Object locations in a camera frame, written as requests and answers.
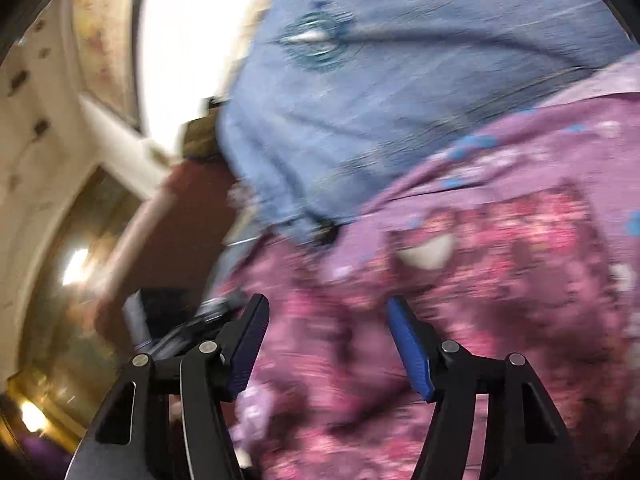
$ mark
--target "purple object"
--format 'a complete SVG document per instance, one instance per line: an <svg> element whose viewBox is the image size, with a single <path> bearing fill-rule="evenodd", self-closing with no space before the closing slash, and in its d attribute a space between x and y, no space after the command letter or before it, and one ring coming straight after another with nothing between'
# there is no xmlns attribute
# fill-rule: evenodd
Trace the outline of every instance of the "purple object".
<svg viewBox="0 0 640 480"><path fill-rule="evenodd" d="M28 459L38 471L41 480L64 480L71 463L71 454L46 436L30 434L20 441Z"/></svg>
<svg viewBox="0 0 640 480"><path fill-rule="evenodd" d="M610 470L640 427L639 62L434 154L330 250L273 238L233 274L224 289L271 305L236 430L265 478L410 478L432 407L406 393L383 315L396 292L472 353L526 355L590 478ZM465 480L484 399L476 412Z"/></svg>

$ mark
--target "ceiling light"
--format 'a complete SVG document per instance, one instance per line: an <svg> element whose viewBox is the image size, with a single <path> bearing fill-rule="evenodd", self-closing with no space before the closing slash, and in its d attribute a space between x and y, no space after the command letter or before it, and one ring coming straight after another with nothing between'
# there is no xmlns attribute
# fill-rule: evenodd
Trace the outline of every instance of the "ceiling light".
<svg viewBox="0 0 640 480"><path fill-rule="evenodd" d="M66 266L65 273L62 276L62 284L63 285L71 285L71 283L78 282L84 277L84 273L82 272L82 266L84 266L84 261L89 255L89 249L78 249L71 259L69 260L68 266Z"/></svg>
<svg viewBox="0 0 640 480"><path fill-rule="evenodd" d="M43 430L47 419L44 414L36 408L31 402L24 402L20 407L22 410L22 421L24 425L27 427L27 430L34 433L38 430Z"/></svg>

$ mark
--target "metal pivot screw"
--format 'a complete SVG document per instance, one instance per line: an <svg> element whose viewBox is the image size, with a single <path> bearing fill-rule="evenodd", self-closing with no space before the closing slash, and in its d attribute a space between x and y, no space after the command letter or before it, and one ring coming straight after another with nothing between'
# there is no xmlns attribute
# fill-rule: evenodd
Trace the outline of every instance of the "metal pivot screw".
<svg viewBox="0 0 640 480"><path fill-rule="evenodd" d="M460 345L451 339L448 339L442 343L442 349L447 354L455 354L458 350L460 350Z"/></svg>
<svg viewBox="0 0 640 480"><path fill-rule="evenodd" d="M522 354L511 354L509 356L509 362L514 366L522 366L527 360L524 358Z"/></svg>
<svg viewBox="0 0 640 480"><path fill-rule="evenodd" d="M215 343L215 341L203 341L202 343L200 343L200 346L198 346L198 350L200 350L200 352L202 352L203 354L211 354L217 349L218 345Z"/></svg>
<svg viewBox="0 0 640 480"><path fill-rule="evenodd" d="M131 362L134 366L144 366L149 362L149 356L146 354L138 354L131 360Z"/></svg>

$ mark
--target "blue gripper pad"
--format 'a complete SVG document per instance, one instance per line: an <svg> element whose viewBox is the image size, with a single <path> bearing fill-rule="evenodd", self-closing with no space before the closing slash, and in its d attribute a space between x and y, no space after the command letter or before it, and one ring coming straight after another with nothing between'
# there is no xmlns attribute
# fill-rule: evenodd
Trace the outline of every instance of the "blue gripper pad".
<svg viewBox="0 0 640 480"><path fill-rule="evenodd" d="M401 298L386 302L386 320L411 386L421 394L422 400L429 402L434 391L429 358L412 326L419 321Z"/></svg>
<svg viewBox="0 0 640 480"><path fill-rule="evenodd" d="M222 343L222 353L231 368L231 377L225 390L235 399L242 392L254 369L264 334L269 325L269 301L254 294L239 320L228 323L216 341Z"/></svg>

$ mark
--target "denim fabric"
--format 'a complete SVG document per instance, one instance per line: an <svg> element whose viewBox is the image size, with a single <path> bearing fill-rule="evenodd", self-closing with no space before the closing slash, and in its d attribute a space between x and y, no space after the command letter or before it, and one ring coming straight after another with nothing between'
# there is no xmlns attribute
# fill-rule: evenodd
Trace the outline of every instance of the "denim fabric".
<svg viewBox="0 0 640 480"><path fill-rule="evenodd" d="M300 242L426 156L636 49L601 0L274 0L219 124Z"/></svg>

